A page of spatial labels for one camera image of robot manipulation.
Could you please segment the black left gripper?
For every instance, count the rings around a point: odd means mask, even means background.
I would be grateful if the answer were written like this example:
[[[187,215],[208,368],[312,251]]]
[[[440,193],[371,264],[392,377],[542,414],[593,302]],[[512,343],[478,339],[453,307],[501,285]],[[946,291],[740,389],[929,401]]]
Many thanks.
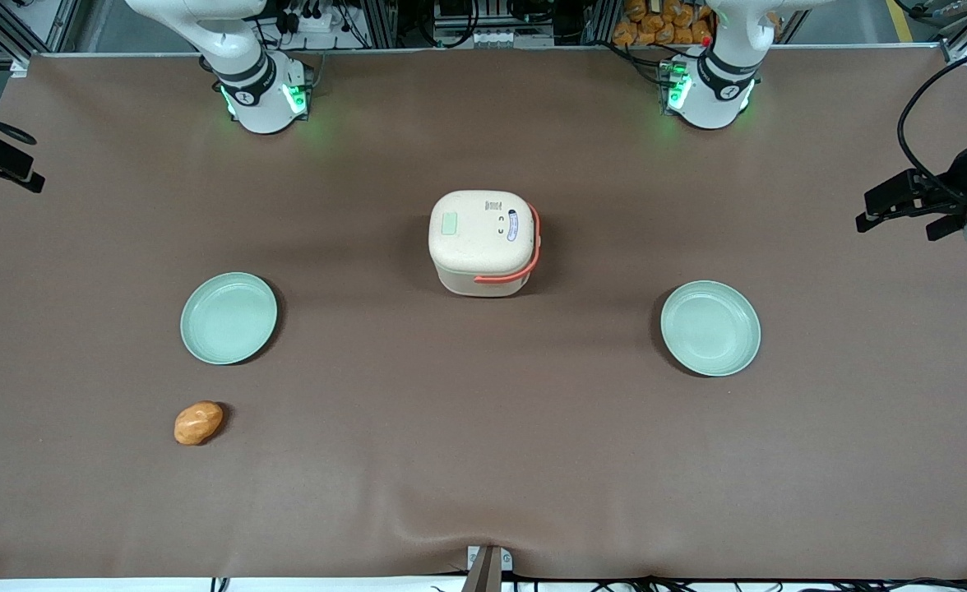
[[[934,173],[912,156],[915,169],[905,169],[864,193],[864,211],[855,218],[857,233],[871,231],[883,221],[901,217],[945,214],[926,225],[928,241],[938,241],[959,233],[967,214],[967,147],[945,173]],[[916,205],[916,176],[923,185],[923,197]]]

